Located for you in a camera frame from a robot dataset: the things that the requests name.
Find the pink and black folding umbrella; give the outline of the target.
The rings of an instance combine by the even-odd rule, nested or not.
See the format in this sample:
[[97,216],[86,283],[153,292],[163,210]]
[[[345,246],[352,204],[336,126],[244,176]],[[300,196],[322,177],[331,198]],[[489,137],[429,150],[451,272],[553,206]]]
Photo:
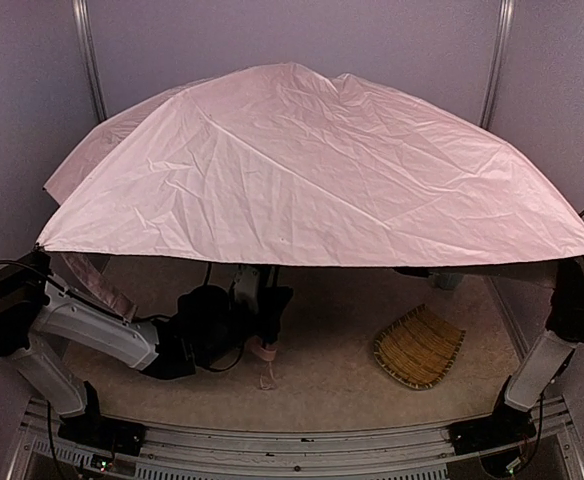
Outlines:
[[515,147],[422,99],[296,63],[157,94],[46,182],[49,252],[296,267],[584,256],[584,222]]

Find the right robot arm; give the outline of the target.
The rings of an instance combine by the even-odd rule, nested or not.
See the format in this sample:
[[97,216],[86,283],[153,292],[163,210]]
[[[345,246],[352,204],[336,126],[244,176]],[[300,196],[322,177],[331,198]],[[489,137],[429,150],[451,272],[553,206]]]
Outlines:
[[584,256],[560,260],[543,333],[508,378],[491,418],[500,433],[518,440],[535,435],[531,409],[584,343]]

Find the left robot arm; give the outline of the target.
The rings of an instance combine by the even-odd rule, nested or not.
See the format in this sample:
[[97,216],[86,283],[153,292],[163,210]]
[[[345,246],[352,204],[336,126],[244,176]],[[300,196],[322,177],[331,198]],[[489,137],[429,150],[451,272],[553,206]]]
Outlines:
[[216,362],[231,351],[251,350],[272,362],[281,317],[293,297],[291,288],[278,285],[278,268],[241,265],[229,289],[204,282],[178,298],[174,315],[139,318],[89,262],[68,264],[87,274],[88,288],[101,299],[88,299],[54,275],[42,251],[0,261],[0,358],[12,362],[59,415],[61,438],[129,455],[139,453],[145,427],[102,415],[96,389],[71,373],[46,335],[171,381],[198,369],[216,373]]

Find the woven bamboo tray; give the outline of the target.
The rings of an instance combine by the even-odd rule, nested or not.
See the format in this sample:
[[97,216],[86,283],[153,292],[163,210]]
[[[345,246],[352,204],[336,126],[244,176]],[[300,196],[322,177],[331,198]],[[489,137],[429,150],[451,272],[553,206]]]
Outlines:
[[381,369],[401,385],[416,391],[429,390],[447,376],[465,336],[465,330],[421,304],[378,333],[373,356]]

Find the white and blue cup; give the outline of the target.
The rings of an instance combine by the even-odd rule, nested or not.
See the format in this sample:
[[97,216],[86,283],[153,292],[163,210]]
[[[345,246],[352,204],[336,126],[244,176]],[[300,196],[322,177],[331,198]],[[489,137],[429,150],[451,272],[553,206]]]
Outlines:
[[460,273],[435,271],[432,273],[430,280],[431,285],[436,289],[453,291],[461,284],[463,278],[464,275]]

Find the aluminium front rail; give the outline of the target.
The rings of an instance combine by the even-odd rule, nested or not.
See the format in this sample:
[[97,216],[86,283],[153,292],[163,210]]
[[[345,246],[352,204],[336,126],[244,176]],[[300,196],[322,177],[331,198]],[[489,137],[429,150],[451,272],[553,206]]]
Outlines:
[[148,422],[137,453],[58,437],[45,403],[26,407],[4,479],[447,479],[460,468],[533,451],[516,479],[584,479],[584,455],[565,402],[532,417],[540,432],[487,449],[447,423],[341,432],[266,433]]

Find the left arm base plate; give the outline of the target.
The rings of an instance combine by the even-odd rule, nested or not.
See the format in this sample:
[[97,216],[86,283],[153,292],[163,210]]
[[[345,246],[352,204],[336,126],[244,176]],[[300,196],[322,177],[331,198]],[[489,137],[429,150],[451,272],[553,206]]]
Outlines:
[[140,423],[111,417],[87,416],[63,418],[58,436],[77,444],[137,457],[145,440],[147,428]]

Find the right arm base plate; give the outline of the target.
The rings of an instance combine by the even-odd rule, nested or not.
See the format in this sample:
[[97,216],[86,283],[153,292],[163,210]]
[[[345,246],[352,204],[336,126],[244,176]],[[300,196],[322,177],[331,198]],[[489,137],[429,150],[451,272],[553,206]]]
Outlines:
[[531,421],[508,424],[492,417],[455,422],[448,427],[448,432],[456,455],[494,449],[537,434]]

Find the left aluminium corner post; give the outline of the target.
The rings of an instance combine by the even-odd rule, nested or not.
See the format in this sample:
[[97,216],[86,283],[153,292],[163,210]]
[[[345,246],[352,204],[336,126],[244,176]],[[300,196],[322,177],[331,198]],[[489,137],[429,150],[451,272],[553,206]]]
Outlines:
[[107,111],[93,43],[88,2],[86,0],[73,0],[72,9],[79,47],[87,75],[92,108],[96,121],[102,123],[107,119]]

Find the aluminium corner post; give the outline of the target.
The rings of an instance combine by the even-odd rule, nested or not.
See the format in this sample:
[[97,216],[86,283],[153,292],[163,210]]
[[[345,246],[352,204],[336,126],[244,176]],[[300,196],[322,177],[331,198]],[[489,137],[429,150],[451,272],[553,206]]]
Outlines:
[[496,110],[501,71],[506,60],[514,20],[515,5],[516,2],[514,0],[501,0],[499,3],[495,43],[479,120],[479,126],[484,130],[490,129]]
[[107,119],[107,111],[93,43],[88,2],[86,0],[73,0],[72,9],[79,47],[87,75],[92,108],[96,121],[102,123]]

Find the right aluminium corner post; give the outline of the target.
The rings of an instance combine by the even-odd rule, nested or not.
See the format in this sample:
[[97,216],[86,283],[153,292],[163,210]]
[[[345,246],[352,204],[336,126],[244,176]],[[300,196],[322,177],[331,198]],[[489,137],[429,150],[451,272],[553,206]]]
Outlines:
[[515,5],[516,2],[514,0],[501,0],[499,3],[495,43],[479,120],[479,126],[484,130],[490,129],[496,110],[501,71],[506,60],[514,20]]

